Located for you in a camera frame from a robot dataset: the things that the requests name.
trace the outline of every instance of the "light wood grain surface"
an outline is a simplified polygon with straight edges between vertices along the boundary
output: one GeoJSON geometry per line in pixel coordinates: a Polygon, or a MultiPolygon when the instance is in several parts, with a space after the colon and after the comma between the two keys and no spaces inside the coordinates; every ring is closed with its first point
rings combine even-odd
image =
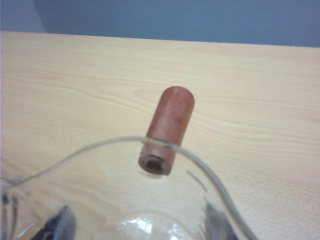
{"type": "Polygon", "coordinates": [[[2,176],[143,136],[173,85],[195,97],[183,147],[256,235],[320,239],[319,48],[2,32],[2,176]]]}

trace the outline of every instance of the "red object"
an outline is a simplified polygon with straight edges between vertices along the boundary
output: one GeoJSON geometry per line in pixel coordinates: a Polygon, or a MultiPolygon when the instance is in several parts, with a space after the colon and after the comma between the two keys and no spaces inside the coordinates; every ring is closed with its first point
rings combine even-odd
{"type": "MultiPolygon", "coordinates": [[[[180,146],[194,104],[194,96],[186,88],[167,88],[161,95],[146,136],[180,146]]],[[[169,148],[146,144],[141,150],[139,164],[149,173],[168,175],[174,160],[175,153],[169,148]]]]}

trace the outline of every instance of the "hole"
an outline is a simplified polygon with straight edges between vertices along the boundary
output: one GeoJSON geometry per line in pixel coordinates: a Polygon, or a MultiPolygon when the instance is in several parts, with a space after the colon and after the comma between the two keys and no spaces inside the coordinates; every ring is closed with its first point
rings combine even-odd
{"type": "Polygon", "coordinates": [[[155,171],[162,171],[162,164],[161,162],[159,161],[156,161],[156,160],[149,160],[147,163],[146,163],[146,166],[149,168],[149,169],[152,169],[152,170],[155,170],[155,171]]]}

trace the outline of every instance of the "glass measuring cup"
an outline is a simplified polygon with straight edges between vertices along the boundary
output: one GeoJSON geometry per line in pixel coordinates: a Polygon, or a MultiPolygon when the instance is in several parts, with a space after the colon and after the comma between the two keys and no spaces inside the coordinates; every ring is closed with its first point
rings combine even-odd
{"type": "Polygon", "coordinates": [[[3,240],[256,239],[204,162],[149,137],[84,147],[10,186],[1,206],[3,240]],[[175,152],[169,175],[139,166],[146,144],[175,152]]]}

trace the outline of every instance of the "transparent plastic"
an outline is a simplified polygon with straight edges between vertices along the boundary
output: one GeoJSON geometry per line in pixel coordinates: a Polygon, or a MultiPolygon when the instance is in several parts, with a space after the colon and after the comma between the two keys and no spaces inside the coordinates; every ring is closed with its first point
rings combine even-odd
{"type": "Polygon", "coordinates": [[[76,240],[254,240],[218,177],[183,148],[147,137],[84,147],[51,168],[7,188],[1,200],[3,240],[34,239],[68,210],[76,240]],[[138,164],[145,144],[176,152],[170,175],[138,164]]]}

